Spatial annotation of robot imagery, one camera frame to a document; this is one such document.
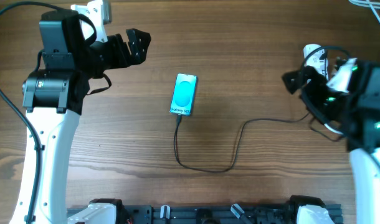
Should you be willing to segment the blue Galaxy smartphone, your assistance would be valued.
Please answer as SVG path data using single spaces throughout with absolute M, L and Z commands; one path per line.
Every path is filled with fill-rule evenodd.
M 197 76 L 177 74 L 169 112 L 189 116 L 192 113 L 196 87 Z

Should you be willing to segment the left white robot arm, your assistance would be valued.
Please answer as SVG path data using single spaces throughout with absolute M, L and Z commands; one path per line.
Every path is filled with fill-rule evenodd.
M 72 141 L 83 100 L 92 94 L 89 81 L 110 69 L 139 65 L 151 42 L 147 32 L 128 29 L 103 33 L 103 19 L 71 9 L 42 15 L 43 69 L 23 84 L 28 122 L 27 146 L 19 198 L 12 223 L 66 223 L 65 192 Z

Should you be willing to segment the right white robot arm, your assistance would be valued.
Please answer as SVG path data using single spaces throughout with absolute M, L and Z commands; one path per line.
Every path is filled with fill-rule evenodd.
M 380 63 L 338 60 L 330 79 L 306 66 L 284 73 L 287 91 L 300 91 L 321 124 L 337 123 L 346 139 L 356 195 L 356 221 L 380 223 Z

